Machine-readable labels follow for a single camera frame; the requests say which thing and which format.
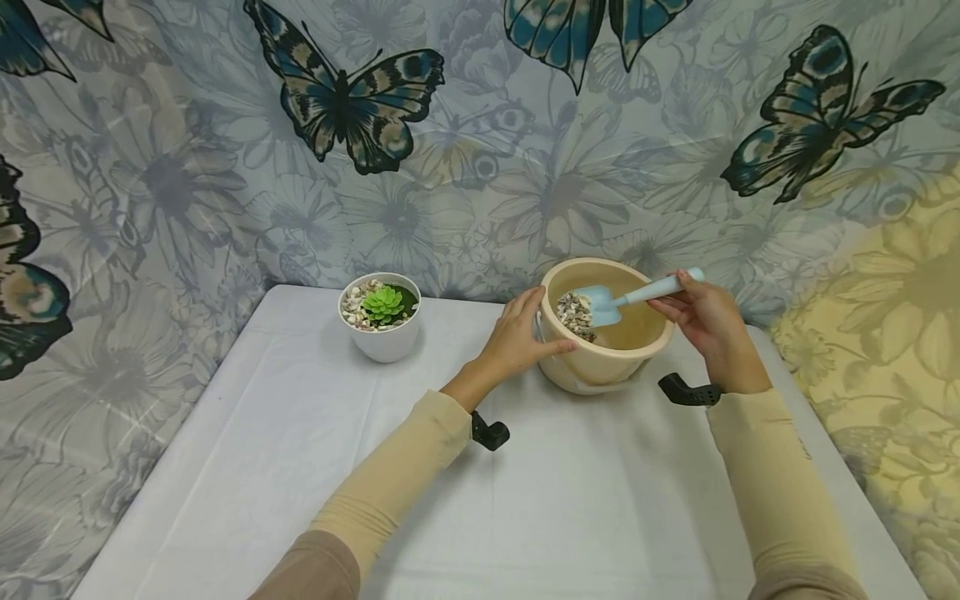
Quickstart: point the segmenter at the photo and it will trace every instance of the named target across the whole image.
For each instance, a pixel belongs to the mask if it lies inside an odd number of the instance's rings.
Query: white tablecloth
[[[347,476],[482,347],[500,306],[424,300],[413,355],[367,360],[337,292],[270,291],[74,595],[242,599]],[[852,538],[874,600],[915,579],[797,391],[752,330]],[[571,396],[534,369],[481,405],[512,438],[479,444],[403,523],[364,598],[744,600],[749,554],[703,409],[670,404],[669,372],[706,381],[678,333],[616,395]]]

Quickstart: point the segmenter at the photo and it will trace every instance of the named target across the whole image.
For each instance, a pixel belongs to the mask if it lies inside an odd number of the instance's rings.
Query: wrist
[[[752,343],[725,350],[720,356],[707,360],[710,382],[727,394],[760,394],[773,388],[760,355]]]
[[[478,359],[466,363],[440,391],[472,413],[493,388],[500,384],[495,370]]]

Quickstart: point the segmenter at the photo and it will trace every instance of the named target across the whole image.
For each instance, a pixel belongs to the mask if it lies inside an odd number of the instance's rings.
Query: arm
[[[843,526],[732,296],[678,273],[684,291],[651,300],[680,326],[726,393],[708,409],[750,546],[750,600],[866,600]]]
[[[470,439],[470,413],[501,381],[576,343],[533,339],[543,289],[511,300],[480,355],[427,392],[314,517],[251,600],[352,600],[399,523]]]

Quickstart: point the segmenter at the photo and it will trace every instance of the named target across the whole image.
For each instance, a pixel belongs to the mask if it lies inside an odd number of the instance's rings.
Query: long sleeve
[[[470,415],[427,392],[330,496],[251,600],[352,600],[383,544],[467,446]]]
[[[754,560],[750,600],[866,600],[843,526],[780,394],[726,394],[708,420]]]

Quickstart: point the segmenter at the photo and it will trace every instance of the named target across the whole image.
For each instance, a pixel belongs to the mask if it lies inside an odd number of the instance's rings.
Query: person's left hand
[[[542,286],[531,288],[507,302],[480,355],[466,363],[441,392],[472,412],[505,379],[525,372],[541,358],[577,349],[573,340],[534,338],[534,317],[545,292]]]

